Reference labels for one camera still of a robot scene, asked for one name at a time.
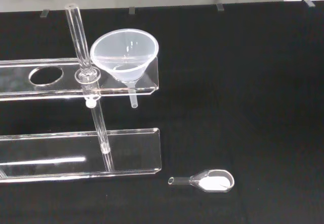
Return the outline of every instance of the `black table surface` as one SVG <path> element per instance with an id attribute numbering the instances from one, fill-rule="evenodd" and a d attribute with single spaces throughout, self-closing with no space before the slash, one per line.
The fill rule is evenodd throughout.
<path id="1" fill-rule="evenodd" d="M 1 223 L 324 223 L 324 2 L 82 10 L 88 44 L 159 42 L 160 89 L 102 101 L 107 129 L 158 127 L 156 175 L 0 185 Z M 64 11 L 0 14 L 0 60 L 75 57 Z M 94 130 L 83 99 L 0 102 L 0 134 Z M 170 176 L 230 171 L 229 193 Z"/>

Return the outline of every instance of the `white powder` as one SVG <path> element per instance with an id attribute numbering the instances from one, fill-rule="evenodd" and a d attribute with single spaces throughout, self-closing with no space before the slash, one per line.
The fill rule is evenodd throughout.
<path id="1" fill-rule="evenodd" d="M 211 190 L 211 191 L 225 191 L 230 186 L 231 183 L 226 177 L 204 177 L 199 181 L 199 186 L 202 187 L 205 190 Z"/>

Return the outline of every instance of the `funnel stem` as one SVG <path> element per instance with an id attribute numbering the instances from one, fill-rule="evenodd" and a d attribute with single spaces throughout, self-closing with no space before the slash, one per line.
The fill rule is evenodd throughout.
<path id="1" fill-rule="evenodd" d="M 126 83 L 126 86 L 128 87 L 128 93 L 130 95 L 131 105 L 132 105 L 132 108 L 134 108 L 134 109 L 138 107 L 135 85 L 136 85 L 136 82 Z"/>

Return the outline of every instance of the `acrylic base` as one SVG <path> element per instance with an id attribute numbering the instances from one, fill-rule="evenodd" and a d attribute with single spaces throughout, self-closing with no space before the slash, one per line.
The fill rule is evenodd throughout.
<path id="1" fill-rule="evenodd" d="M 154 174 L 159 130 L 108 130 L 114 171 L 107 172 L 95 131 L 0 137 L 0 183 Z"/>

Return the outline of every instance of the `plastic funnel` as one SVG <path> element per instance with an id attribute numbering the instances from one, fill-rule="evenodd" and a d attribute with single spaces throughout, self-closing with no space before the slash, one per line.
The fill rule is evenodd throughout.
<path id="1" fill-rule="evenodd" d="M 158 43 L 149 33 L 139 29 L 120 29 L 107 33 L 91 46 L 93 63 L 124 83 L 135 94 L 136 82 L 158 53 Z M 136 95 L 130 95 L 132 107 L 137 107 Z"/>

